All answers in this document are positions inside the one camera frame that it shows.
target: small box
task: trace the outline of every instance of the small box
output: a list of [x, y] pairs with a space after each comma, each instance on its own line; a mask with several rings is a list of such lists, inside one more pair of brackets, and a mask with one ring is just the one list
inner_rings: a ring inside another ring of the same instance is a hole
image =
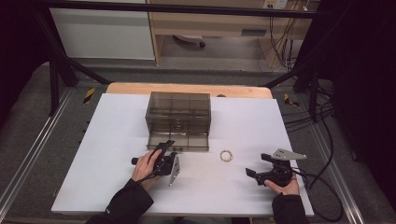
[[211, 122], [208, 93], [151, 93], [146, 113], [148, 149], [174, 140], [174, 151], [208, 151]]

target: human arm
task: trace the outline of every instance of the human arm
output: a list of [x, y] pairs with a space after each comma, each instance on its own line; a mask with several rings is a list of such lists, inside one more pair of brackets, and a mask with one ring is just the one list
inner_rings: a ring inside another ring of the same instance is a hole
[[159, 177], [145, 180], [141, 184], [138, 183], [139, 180], [152, 173], [154, 162], [161, 150], [156, 151], [152, 157], [150, 157], [151, 153], [152, 150], [138, 159], [131, 179], [125, 187], [113, 196], [104, 213], [91, 217], [87, 224], [136, 223], [152, 206], [154, 201], [148, 191]]
[[293, 174], [290, 183], [284, 188], [270, 180], [265, 180], [264, 184], [277, 193], [272, 203], [274, 218], [277, 224], [309, 223], [305, 216], [296, 174]]

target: black sleeve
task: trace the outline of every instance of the black sleeve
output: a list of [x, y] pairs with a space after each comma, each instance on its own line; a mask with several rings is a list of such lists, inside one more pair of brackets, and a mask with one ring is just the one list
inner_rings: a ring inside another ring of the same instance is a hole
[[272, 206], [277, 224], [309, 223], [305, 216], [300, 195], [283, 195], [283, 193], [280, 193], [274, 198]]
[[125, 187], [114, 195], [106, 211], [91, 217], [87, 224], [137, 223], [153, 203], [143, 187], [130, 179]]

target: hand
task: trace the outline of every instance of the hand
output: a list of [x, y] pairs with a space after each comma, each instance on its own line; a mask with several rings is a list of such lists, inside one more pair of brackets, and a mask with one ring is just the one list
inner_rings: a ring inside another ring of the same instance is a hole
[[[152, 173], [154, 162], [157, 160], [158, 156], [161, 154], [161, 149], [157, 150], [152, 157], [150, 158], [151, 153], [154, 150], [146, 153], [146, 155], [139, 157], [136, 163], [136, 167], [134, 168], [134, 172], [132, 173], [132, 180], [139, 181], [145, 178], [147, 175]], [[157, 180], [161, 178], [160, 176], [155, 176], [154, 178], [147, 179], [142, 182], [142, 187], [146, 191], [149, 191], [151, 187], [154, 185]]]
[[271, 180], [265, 180], [264, 184], [268, 188], [276, 192], [276, 194], [283, 193], [283, 195], [288, 195], [288, 194], [300, 195], [300, 188], [298, 186], [297, 177], [295, 173], [293, 173], [293, 177], [291, 178], [290, 183], [284, 188], [278, 186]]

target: metal rail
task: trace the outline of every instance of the metal rail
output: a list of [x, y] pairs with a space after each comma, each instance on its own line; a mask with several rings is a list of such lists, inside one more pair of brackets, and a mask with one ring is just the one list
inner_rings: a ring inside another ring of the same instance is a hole
[[64, 95], [61, 98], [60, 105], [58, 110], [53, 114], [53, 116], [47, 119], [46, 124], [38, 135], [37, 139], [33, 143], [23, 162], [21, 163], [20, 168], [13, 176], [12, 180], [9, 182], [6, 190], [0, 198], [0, 223], [6, 217], [8, 209], [11, 207], [14, 202], [18, 192], [20, 191], [24, 181], [32, 170], [35, 161], [37, 160], [41, 149], [46, 144], [47, 140], [50, 137], [50, 134], [58, 122], [59, 117], [64, 112], [64, 109], [67, 105], [69, 97], [71, 93], [74, 91], [73, 88], [70, 88], [65, 91]]
[[[303, 110], [307, 111], [308, 102], [305, 100], [305, 98], [299, 97], [299, 102], [301, 103]], [[322, 131], [320, 130], [317, 123], [310, 125], [310, 129], [318, 144], [319, 153], [322, 159], [327, 162], [330, 157], [330, 149], [326, 143]], [[344, 211], [347, 218], [349, 219], [349, 222], [353, 224], [363, 224], [364, 219], [361, 215], [361, 210], [356, 205], [352, 193], [347, 186], [347, 182], [345, 181], [334, 159], [332, 159], [332, 162], [328, 167], [328, 174], [332, 179], [335, 191], [338, 193], [338, 196], [340, 197], [340, 200], [344, 206]]]

